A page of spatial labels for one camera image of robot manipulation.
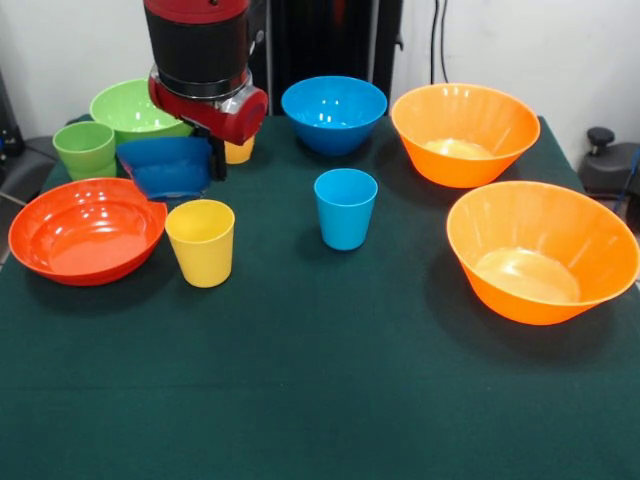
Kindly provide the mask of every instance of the plastic bowl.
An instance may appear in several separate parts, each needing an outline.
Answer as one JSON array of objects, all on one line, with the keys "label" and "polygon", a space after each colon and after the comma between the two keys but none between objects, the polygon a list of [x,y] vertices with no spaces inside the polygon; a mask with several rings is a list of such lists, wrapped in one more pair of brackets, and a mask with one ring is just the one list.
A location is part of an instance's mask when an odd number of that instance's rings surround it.
[{"label": "plastic bowl", "polygon": [[298,137],[323,155],[346,155],[367,139],[387,110],[376,86],[351,77],[314,77],[292,85],[282,108]]},{"label": "plastic bowl", "polygon": [[131,180],[95,178],[54,188],[29,203],[9,230],[11,252],[58,283],[103,285],[142,265],[160,241],[167,207]]},{"label": "plastic bowl", "polygon": [[506,93],[475,85],[412,90],[394,104],[391,118],[418,172],[447,187],[492,182],[540,136],[533,110]]},{"label": "plastic bowl", "polygon": [[471,287],[516,322],[551,325],[634,284],[638,244],[598,202],[537,182],[498,182],[463,195],[447,220]]},{"label": "plastic bowl", "polygon": [[211,183],[211,146],[204,138],[149,138],[123,143],[117,153],[149,200],[200,198]]},{"label": "plastic bowl", "polygon": [[153,104],[146,78],[107,88],[93,99],[90,111],[96,122],[115,130],[118,144],[143,138],[184,137],[193,130]]}]

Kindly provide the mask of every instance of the black cable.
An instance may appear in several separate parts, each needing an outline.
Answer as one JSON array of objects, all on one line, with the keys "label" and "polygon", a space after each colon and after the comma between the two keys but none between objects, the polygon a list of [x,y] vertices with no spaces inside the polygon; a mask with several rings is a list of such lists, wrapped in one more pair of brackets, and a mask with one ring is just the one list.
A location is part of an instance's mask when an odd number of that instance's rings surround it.
[{"label": "black cable", "polygon": [[438,13],[440,13],[440,0],[435,0],[436,10],[433,13],[433,24],[431,25],[431,85],[433,85],[436,74],[436,29],[438,27]]},{"label": "black cable", "polygon": [[449,83],[447,68],[445,67],[444,61],[444,19],[447,16],[447,5],[449,5],[449,0],[444,0],[444,4],[442,5],[442,17],[440,18],[440,65],[442,65],[442,75],[444,76],[444,81],[446,83]]}]

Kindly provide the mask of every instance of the bowl rim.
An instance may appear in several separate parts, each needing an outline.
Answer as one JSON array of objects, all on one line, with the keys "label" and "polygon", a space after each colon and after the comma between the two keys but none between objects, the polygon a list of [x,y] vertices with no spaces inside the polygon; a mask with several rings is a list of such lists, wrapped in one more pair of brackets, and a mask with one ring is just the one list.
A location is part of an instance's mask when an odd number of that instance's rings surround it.
[{"label": "bowl rim", "polygon": [[[528,297],[525,295],[520,295],[520,294],[516,294],[513,292],[509,292],[507,290],[504,290],[502,288],[500,288],[499,286],[495,285],[494,283],[490,282],[489,280],[486,280],[484,277],[482,277],[481,275],[478,275],[478,273],[476,272],[476,268],[474,266],[472,266],[458,251],[458,249],[456,248],[451,236],[451,230],[452,230],[452,216],[453,216],[453,212],[454,210],[457,210],[459,208],[462,208],[461,205],[463,203],[463,199],[468,199],[469,197],[473,196],[473,195],[480,195],[481,193],[483,193],[485,190],[488,189],[496,189],[496,188],[505,188],[505,186],[513,186],[513,185],[528,185],[528,186],[535,186],[537,188],[548,188],[548,189],[552,189],[552,190],[557,190],[557,191],[561,191],[563,192],[563,194],[567,194],[569,196],[572,197],[576,197],[579,198],[580,201],[587,201],[587,203],[591,203],[592,206],[594,206],[597,209],[600,209],[600,211],[602,211],[605,215],[607,215],[611,220],[613,220],[614,222],[617,222],[619,225],[621,225],[623,227],[623,231],[624,231],[624,235],[627,236],[628,240],[631,240],[632,245],[635,246],[634,251],[635,251],[635,264],[636,264],[636,269],[635,269],[635,275],[633,275],[631,277],[631,279],[629,281],[627,281],[624,285],[624,287],[619,288],[615,293],[612,293],[610,295],[607,296],[603,296],[594,300],[590,300],[590,301],[578,301],[578,302],[545,302],[545,301],[541,301],[540,299],[537,298],[532,298],[532,297]],[[522,300],[526,300],[528,302],[533,302],[536,303],[538,305],[552,305],[552,306],[558,306],[558,307],[593,307],[595,305],[599,305],[601,303],[607,302],[609,300],[613,300],[614,298],[622,295],[624,292],[626,292],[631,286],[633,286],[638,278],[638,275],[640,275],[640,246],[637,243],[637,240],[635,238],[635,236],[633,235],[633,233],[631,232],[631,230],[629,230],[629,227],[627,227],[627,225],[622,221],[622,219],[620,219],[620,217],[618,217],[615,213],[613,213],[611,210],[609,210],[607,207],[605,207],[604,205],[596,202],[595,200],[593,200],[592,198],[589,198],[588,196],[586,196],[583,193],[580,193],[576,190],[572,190],[570,188],[567,187],[562,187],[560,185],[555,185],[553,183],[546,183],[546,182],[536,182],[536,181],[532,181],[532,180],[508,180],[508,181],[502,181],[502,182],[494,182],[494,183],[490,183],[488,185],[483,185],[481,187],[475,188],[467,193],[465,193],[464,195],[462,195],[458,200],[456,200],[456,202],[453,204],[453,206],[451,207],[451,209],[449,210],[449,213],[447,215],[447,240],[449,242],[449,246],[451,247],[451,249],[453,250],[453,253],[455,254],[455,256],[458,258],[458,261],[460,263],[462,263],[462,265],[464,265],[465,268],[467,268],[469,271],[473,272],[473,274],[478,277],[479,279],[481,279],[483,282],[486,282],[487,284],[491,285],[494,288],[498,288],[501,291],[511,295],[512,297],[515,298],[520,298]]]},{"label": "bowl rim", "polygon": [[[478,85],[478,84],[474,84],[474,83],[435,83],[433,85],[423,85],[421,87],[417,87],[414,88],[412,90],[409,90],[408,92],[405,92],[404,94],[402,94],[400,97],[398,97],[398,99],[394,102],[393,106],[391,107],[391,111],[390,111],[390,117],[391,117],[391,123],[393,123],[394,128],[396,129],[396,131],[398,132],[398,134],[400,134],[400,137],[403,140],[406,140],[408,142],[410,142],[412,145],[423,149],[424,150],[424,146],[415,142],[412,138],[409,138],[408,136],[404,135],[401,133],[400,128],[398,127],[398,123],[396,120],[396,110],[398,108],[398,105],[400,104],[401,101],[406,101],[406,98],[408,98],[411,95],[416,94],[417,92],[421,92],[423,90],[439,90],[445,87],[463,87],[463,88],[472,88],[475,90],[484,90],[487,92],[492,92],[495,94],[498,94],[502,97],[505,98],[509,98],[511,100],[513,100],[514,102],[516,102],[517,104],[519,104],[520,106],[522,106],[527,113],[529,113],[531,115],[531,117],[533,117],[535,119],[535,124],[536,124],[536,133],[533,136],[533,139],[525,146],[522,148],[519,148],[517,150],[514,150],[512,152],[509,153],[505,153],[504,155],[494,155],[489,159],[486,160],[480,160],[481,162],[494,162],[494,161],[501,161],[501,160],[506,160],[509,159],[513,156],[520,156],[522,155],[524,152],[526,152],[527,150],[529,150],[531,147],[533,147],[536,142],[539,140],[540,138],[540,134],[542,132],[542,127],[540,125],[540,118],[538,117],[538,115],[536,114],[536,112],[529,107],[529,105],[527,105],[526,103],[524,103],[522,100],[520,100],[519,98],[503,92],[502,90],[498,90],[497,88],[492,88],[492,87],[487,87],[484,85]],[[436,155],[440,155],[443,158],[452,158],[455,160],[461,160],[461,161],[469,161],[469,162],[478,162],[479,160],[469,160],[468,158],[464,158],[464,157],[459,157],[456,155],[441,155],[441,154],[437,154]]]},{"label": "bowl rim", "polygon": [[145,247],[137,252],[132,258],[130,258],[129,260],[127,260],[126,262],[123,262],[123,264],[120,265],[114,265],[112,267],[103,269],[103,270],[96,270],[96,271],[92,271],[92,272],[86,272],[86,273],[80,273],[80,274],[75,274],[75,275],[66,275],[60,272],[56,272],[55,270],[52,269],[44,269],[38,266],[33,265],[31,262],[27,262],[25,261],[21,255],[17,255],[14,249],[14,245],[13,245],[13,231],[14,231],[14,227],[17,225],[18,219],[21,218],[23,215],[26,215],[29,211],[29,206],[31,206],[32,204],[40,201],[40,199],[42,198],[47,198],[48,196],[51,196],[51,194],[53,192],[57,192],[59,190],[63,190],[63,189],[67,189],[70,188],[71,186],[75,186],[78,184],[87,184],[87,183],[97,183],[97,182],[104,182],[107,181],[108,183],[118,183],[118,184],[122,184],[122,185],[128,185],[133,187],[137,192],[140,192],[138,190],[138,188],[136,187],[135,183],[132,180],[126,179],[126,178],[115,178],[115,177],[104,177],[104,178],[89,178],[89,179],[85,179],[85,180],[77,180],[75,182],[69,182],[69,183],[64,183],[62,185],[58,185],[57,187],[52,188],[51,190],[47,190],[46,192],[42,193],[41,195],[39,195],[38,197],[36,197],[34,200],[32,200],[31,202],[29,202],[25,207],[23,207],[22,210],[20,210],[20,212],[18,212],[18,215],[15,216],[15,218],[13,219],[13,221],[11,222],[11,226],[9,227],[9,234],[8,234],[8,243],[9,243],[9,250],[11,251],[11,254],[15,257],[16,260],[18,260],[18,262],[20,262],[24,267],[28,268],[29,270],[38,273],[42,276],[45,277],[51,277],[56,276],[59,278],[65,278],[65,279],[76,279],[76,278],[84,278],[87,276],[92,276],[92,275],[99,275],[99,274],[103,274],[103,273],[107,273],[107,272],[111,272],[113,270],[116,270],[118,268],[120,268],[124,263],[129,263],[131,261],[133,261],[136,258],[139,258],[140,256],[144,255],[145,252],[147,252],[147,250],[149,248],[154,248],[155,245],[158,244],[158,242],[160,241],[160,239],[162,238],[162,235],[164,234],[164,220],[166,220],[167,215],[168,215],[168,209],[167,209],[167,205],[164,203],[159,203],[159,202],[152,202],[150,200],[146,200],[147,203],[152,203],[154,205],[159,205],[161,207],[163,207],[163,218],[159,219],[159,225],[158,225],[158,232],[156,232],[156,235],[154,235],[153,237],[153,241],[147,243],[147,245],[145,245]]},{"label": "bowl rim", "polygon": [[159,109],[158,107],[155,107],[155,105],[154,105],[154,107],[156,109],[160,110],[165,115],[168,115],[169,117],[171,117],[171,119],[173,121],[173,123],[171,125],[165,125],[165,126],[162,126],[160,128],[149,127],[149,129],[144,129],[144,130],[130,130],[130,129],[124,130],[122,128],[112,127],[111,125],[106,123],[104,121],[104,119],[99,119],[99,118],[96,117],[96,115],[95,115],[95,104],[96,104],[96,102],[98,101],[98,99],[100,97],[102,97],[103,95],[111,92],[112,90],[116,90],[116,89],[121,88],[121,87],[123,87],[125,85],[130,85],[130,84],[138,83],[138,82],[148,82],[148,81],[149,81],[149,79],[146,78],[146,77],[132,78],[130,80],[125,80],[123,82],[119,82],[119,83],[116,83],[114,85],[110,85],[107,88],[103,89],[95,97],[93,97],[93,99],[91,100],[91,103],[89,104],[89,114],[91,115],[91,118],[93,118],[93,120],[98,122],[98,123],[103,123],[103,124],[105,124],[107,126],[110,126],[116,132],[129,133],[129,134],[130,133],[134,133],[134,134],[135,133],[141,133],[141,134],[144,134],[144,133],[149,133],[149,132],[163,132],[165,130],[177,127],[178,125],[184,123],[182,120],[179,120],[179,119],[173,117],[172,115],[168,114],[167,112]]},{"label": "bowl rim", "polygon": [[[299,120],[298,118],[295,118],[290,110],[287,109],[286,107],[286,99],[291,95],[292,91],[295,88],[298,88],[300,85],[303,85],[305,83],[311,83],[314,81],[318,81],[318,80],[339,80],[339,81],[348,81],[348,82],[352,82],[352,83],[357,83],[360,85],[366,85],[366,88],[368,88],[369,90],[373,91],[376,93],[376,95],[381,98],[383,100],[383,108],[381,109],[381,111],[379,113],[377,113],[374,118],[372,120],[368,120],[366,122],[363,123],[359,123],[357,125],[347,125],[347,126],[339,126],[339,127],[325,127],[322,125],[314,125],[312,123],[303,121],[303,120]],[[380,90],[377,86],[375,86],[373,83],[367,82],[366,80],[362,80],[360,78],[355,78],[355,77],[349,77],[346,75],[318,75],[315,77],[309,77],[309,78],[305,78],[304,80],[300,80],[299,82],[294,83],[293,85],[289,86],[289,88],[287,88],[284,93],[282,94],[282,98],[280,99],[280,105],[282,106],[282,110],[284,111],[285,115],[287,117],[289,117],[291,120],[294,120],[302,125],[306,125],[307,127],[313,127],[313,128],[319,128],[319,129],[324,129],[324,130],[336,130],[336,131],[345,131],[345,130],[353,130],[355,128],[362,128],[362,127],[366,127],[368,125],[371,125],[372,123],[377,122],[378,120],[380,120],[380,118],[384,115],[384,112],[387,111],[387,108],[389,108],[389,100],[387,100],[387,96],[384,94],[384,92],[382,90]]]}]

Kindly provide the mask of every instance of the yellow cup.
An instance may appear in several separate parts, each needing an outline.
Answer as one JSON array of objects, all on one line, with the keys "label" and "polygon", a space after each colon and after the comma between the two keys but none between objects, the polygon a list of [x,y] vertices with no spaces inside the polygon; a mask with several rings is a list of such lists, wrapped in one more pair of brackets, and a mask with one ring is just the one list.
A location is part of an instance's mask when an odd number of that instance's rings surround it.
[{"label": "yellow cup", "polygon": [[220,285],[231,275],[235,215],[215,200],[194,200],[176,207],[165,230],[184,279],[194,287]]},{"label": "yellow cup", "polygon": [[247,140],[241,147],[233,143],[225,142],[224,149],[227,155],[227,164],[238,165],[249,160],[251,158],[251,153],[253,153],[253,146],[255,143],[255,136]]}]

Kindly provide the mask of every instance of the black knob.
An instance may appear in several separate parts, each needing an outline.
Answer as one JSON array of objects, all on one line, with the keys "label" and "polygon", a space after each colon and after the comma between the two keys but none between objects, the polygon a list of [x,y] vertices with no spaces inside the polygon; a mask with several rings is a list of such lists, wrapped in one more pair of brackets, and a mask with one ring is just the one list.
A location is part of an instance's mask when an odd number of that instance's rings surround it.
[{"label": "black knob", "polygon": [[598,148],[604,148],[616,139],[615,134],[604,127],[593,127],[587,131],[587,137],[591,145]]}]

